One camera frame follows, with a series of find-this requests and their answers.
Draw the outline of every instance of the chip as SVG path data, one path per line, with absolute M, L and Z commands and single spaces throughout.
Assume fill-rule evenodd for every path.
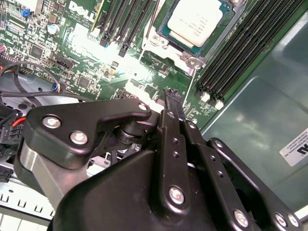
M 218 0 L 180 0 L 168 21 L 170 36 L 189 48 L 202 47 L 223 17 Z
M 57 23 L 58 22 L 58 16 L 54 15 L 54 14 L 50 14 L 48 21 L 51 23 Z
M 59 9 L 59 4 L 58 3 L 54 3 L 54 5 L 53 5 L 53 9 L 55 10 L 55 11 L 58 11 L 58 9 Z
M 79 86 L 83 88 L 88 88 L 89 84 L 90 84 L 90 80 L 88 80 L 87 78 L 84 78 L 83 76 L 80 77 Z
M 111 74 L 111 75 L 113 76 L 113 75 L 116 73 L 115 71 L 116 71 L 116 70 L 115 70 L 114 68 L 111 67 L 111 68 L 108 70 L 108 73 Z
M 40 59 L 42 57 L 42 54 L 43 54 L 42 48 L 40 48 L 36 45 L 32 46 L 31 53 L 30 53 L 31 56 Z
M 118 67 L 119 64 L 118 64 L 117 62 L 113 61 L 112 64 L 111 64 L 111 66 Z
M 58 12 L 63 14 L 63 13 L 64 13 L 64 10 L 65 10 L 65 7 L 62 6 L 62 5 L 60 5 L 60 6 L 59 6 L 59 9 L 58 9 Z

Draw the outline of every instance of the black cable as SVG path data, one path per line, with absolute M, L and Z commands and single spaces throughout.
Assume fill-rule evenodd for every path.
M 91 100 L 87 97 L 83 97 L 80 95 L 75 95 L 71 93 L 57 93 L 54 91 L 44 91 L 44 92 L 10 92 L 10 91 L 2 91 L 0 93 L 2 97 L 9 97 L 9 98 L 21 98 L 21 97 L 40 97 L 40 96 L 63 96 L 63 97 L 69 97 L 69 98 L 74 98 L 86 102 L 91 102 L 94 100 Z
M 39 65 L 39 64 L 36 64 L 36 63 L 32 63 L 32 62 L 24 62 L 24 61 L 20 61 L 20 62 L 15 62 L 13 64 L 9 64 L 5 67 L 3 67 L 0 71 L 0 77 L 3 75 L 4 72 L 6 72 L 7 70 L 9 70 L 11 67 L 14 67 L 14 66 L 19 66 L 19 65 L 32 65 L 32 66 L 35 66 L 39 69 L 42 69 L 44 72 L 46 72 L 46 74 L 51 78 L 53 79 L 53 81 L 56 83 L 56 84 L 59 84 L 58 80 L 53 77 L 53 75 L 46 69 L 44 68 L 43 66 Z
M 28 92 L 23 88 L 23 86 L 21 85 L 21 83 L 19 82 L 19 77 L 18 77 L 18 75 L 15 74 L 14 72 L 13 72 L 13 82 L 14 82 L 15 86 L 17 87 L 17 89 L 18 89 L 20 92 L 22 92 L 22 93 L 28 93 Z M 36 107 L 41 107 L 41 106 L 42 106 L 42 104 L 40 103 L 40 101 L 38 101 L 38 100 L 37 100 L 36 98 L 34 98 L 34 97 L 28 97 L 28 100 L 29 100 L 30 102 L 32 102 L 33 105 L 35 105 Z

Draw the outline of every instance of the electronic component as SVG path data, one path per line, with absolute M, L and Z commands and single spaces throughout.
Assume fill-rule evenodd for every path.
M 189 48 L 202 47 L 222 19 L 218 0 L 180 0 L 170 17 L 169 35 Z
M 113 76 L 116 73 L 115 71 L 116 70 L 113 67 L 110 67 L 108 73 Z
M 90 84 L 90 80 L 89 79 L 84 78 L 83 76 L 80 77 L 79 82 L 78 82 L 79 86 L 81 86 L 83 88 L 88 88 L 89 84 Z
M 199 57 L 229 8 L 219 0 L 176 0 L 157 32 L 179 49 Z
M 20 15 L 23 17 L 29 17 L 31 15 L 31 11 L 29 9 L 21 10 Z
M 71 70 L 74 66 L 74 62 L 66 59 L 66 58 L 63 58 L 63 57 L 59 57 L 57 60 L 56 60 L 57 64 L 64 67 L 65 69 L 68 69 L 68 70 Z
M 119 66 L 119 63 L 112 61 L 111 66 L 117 68 Z
M 54 11 L 58 11 L 59 6 L 60 6 L 60 4 L 59 4 L 59 3 L 54 2 L 54 3 L 53 3 L 53 10 L 54 10 Z
M 38 46 L 36 46 L 36 45 L 33 45 L 32 49 L 31 49 L 31 52 L 30 52 L 30 55 L 40 59 L 42 57 L 42 55 L 43 55 L 43 49 L 38 47 Z
M 41 13 L 44 0 L 15 0 L 35 14 Z
M 50 35 L 56 35 L 56 34 L 58 34 L 60 32 L 60 28 L 56 24 L 48 25 L 47 26 L 47 32 Z
M 58 16 L 54 15 L 54 14 L 50 14 L 48 21 L 51 23 L 58 23 Z
M 62 6 L 62 5 L 60 5 L 60 6 L 59 6 L 59 9 L 58 9 L 58 12 L 61 13 L 61 14 L 63 14 L 63 13 L 64 13 L 64 10 L 65 10 L 65 7 Z
M 6 46 L 4 46 L 3 44 L 0 44 L 0 54 L 5 53 L 6 52 Z
M 33 71 L 26 66 L 22 66 L 19 70 L 19 73 L 23 75 L 30 75 L 33 73 Z

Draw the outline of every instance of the white connector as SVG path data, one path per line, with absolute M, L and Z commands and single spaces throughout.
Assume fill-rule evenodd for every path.
M 217 102 L 216 102 L 216 105 L 215 105 L 215 108 L 217 109 L 217 110 L 220 110 L 221 108 L 223 108 L 223 102 L 221 101 L 221 100 L 217 100 Z
M 204 92 L 203 95 L 201 96 L 201 100 L 205 103 L 208 102 L 210 100 L 210 95 Z

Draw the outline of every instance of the white label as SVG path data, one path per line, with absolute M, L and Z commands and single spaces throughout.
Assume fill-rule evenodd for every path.
M 290 166 L 304 159 L 308 155 L 308 129 L 282 148 L 279 153 Z

